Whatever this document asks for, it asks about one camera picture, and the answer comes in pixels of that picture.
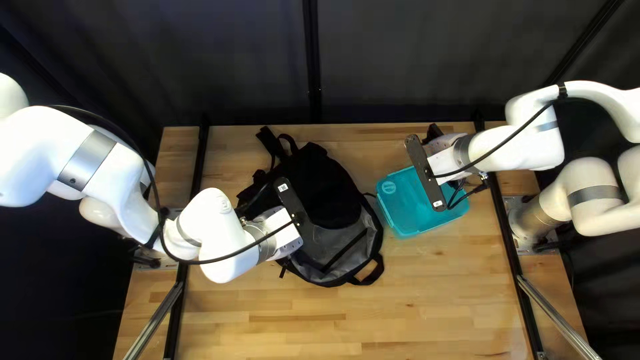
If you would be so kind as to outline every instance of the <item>black backpack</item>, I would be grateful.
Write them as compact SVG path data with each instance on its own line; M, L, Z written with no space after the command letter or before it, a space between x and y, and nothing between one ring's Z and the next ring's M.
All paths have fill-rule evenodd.
M291 136L280 134L276 138L266 126L256 137L271 154L271 170L257 170L253 184L237 194L238 215L253 220L268 209L282 206L273 185L285 179L310 220L301 231L302 247L276 260L282 266L280 277L288 270L328 288L347 282L372 284L385 269L379 253L383 228L346 170L316 143L298 149ZM289 142L291 155L280 139ZM274 167L276 158L280 164ZM362 281L356 279L371 260L377 263L375 269Z

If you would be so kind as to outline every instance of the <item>plastic box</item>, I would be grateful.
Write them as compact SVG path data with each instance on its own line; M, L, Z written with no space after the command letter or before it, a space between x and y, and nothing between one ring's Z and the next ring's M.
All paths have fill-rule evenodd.
M448 184L443 184L441 188L445 199L449 200L455 189ZM469 201L465 199L452 210L434 211L414 167L387 175L378 181L376 192L387 223L401 239L452 222L469 210ZM464 194L465 191L460 190L456 200Z

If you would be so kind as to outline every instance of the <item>wooden table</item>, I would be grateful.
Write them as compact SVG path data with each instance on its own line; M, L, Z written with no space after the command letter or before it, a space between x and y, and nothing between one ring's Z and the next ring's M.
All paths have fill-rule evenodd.
M473 133L470 122L438 124L445 133ZM270 156L254 136L260 126L210 129L203 188L232 201ZM328 150L363 192L407 167L403 139L427 124L271 126L302 146ZM196 127L167 127L157 160L163 205L184 207L197 147ZM504 195L539 191L531 172L499 174ZM207 280L191 266L179 340L179 359L530 359L520 308L489 191L470 197L462 218L409 240L385 230L385 273L372 286L321 288L263 263L228 284ZM584 335L559 256L521 259L525 275ZM121 359L173 285L175 271L134 272L114 359ZM549 327L547 352L575 358ZM142 359L161 359L167 319Z

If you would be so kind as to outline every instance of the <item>black metal frame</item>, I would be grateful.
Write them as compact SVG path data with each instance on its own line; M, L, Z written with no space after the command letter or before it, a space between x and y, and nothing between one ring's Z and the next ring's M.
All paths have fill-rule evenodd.
M624 0L608 0L598 11L598 13L589 21L589 24L584 29L580 37L569 48L569 51L564 55L560 63L549 74L549 77L542 84L543 86L549 86L557 83L562 79L564 73L575 62L575 60L582 54L583 50L589 45L589 43L596 37L598 32L602 29L604 24L607 23L611 15L620 7Z
M305 27L305 53L307 55L309 120L311 123L317 124L322 120L322 84L317 0L303 0L302 13Z
M474 126L476 133L484 130L484 120L480 113L476 113L474 116ZM516 296L518 297L518 303L520 304L520 312L522 313L522 319L524 320L524 326L527 329L527 338L529 340L529 347L533 353L533 358L538 358L538 352L543 351L542 341L540 340L540 334L538 333L538 326L536 325L536 318L533 315L533 308L531 307L531 301L529 296L518 286L518 275L522 275L522 267L520 266L520 260L518 259L518 251L513 243L513 237L511 235L511 227L509 226L509 218L507 217L507 211L502 201L502 192L500 191L500 184L495 175L495 172L488 174L487 183L491 190L491 198L493 200L493 207L495 208L495 214L498 217L498 224L500 225L500 232L502 233L502 241L504 248L507 252L507 259L509 261L509 268L511 269L511 277L513 278L513 285L516 290Z
M209 119L202 117L200 129L198 130L198 150L196 152L196 163L193 169L193 178L191 182L191 194L189 199L193 199L198 195L202 185L202 172L204 170L204 159L207 154L207 141L209 139ZM180 336L180 322L182 320L182 311L184 310L184 296L187 285L187 275L189 274L189 265L178 264L178 274L175 277L175 283L182 283L182 293L175 301L171 308L171 316L169 317L169 328L164 341L164 360L174 360L178 349L178 338Z

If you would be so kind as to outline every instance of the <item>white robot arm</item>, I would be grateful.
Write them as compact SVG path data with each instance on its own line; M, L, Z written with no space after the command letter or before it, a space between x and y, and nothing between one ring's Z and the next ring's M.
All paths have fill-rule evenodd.
M142 197L140 183L148 180L143 159L111 133L52 108L27 107L21 87L2 74L0 90L0 205L27 206L45 192L66 199L84 197L81 213L89 221L146 243L158 215ZM260 220L243 229L227 196L205 189L178 219L164 223L165 246L178 258L199 255L207 260L226 256L291 221L285 209L274 209ZM282 251L288 243L293 244ZM289 225L260 246L202 265L202 270L212 281L227 282L301 244L295 226ZM153 248L164 252L160 241Z
M506 126L475 135L445 135L446 141L428 149L437 176L455 172L487 153L514 133L550 101L562 97L589 99L601 105L615 121L622 135L640 143L640 88L618 90L592 81L568 81L511 99L506 105ZM510 142L464 172L437 178L438 184L478 172L500 170L546 170L560 165L564 149L553 106L548 107ZM640 227L640 146L624 152L618 169L629 203L622 201L615 175L604 160L582 158L567 164L556 181L519 210L509 214L511 229L524 247L530 247L551 229L573 220L586 236L615 233Z

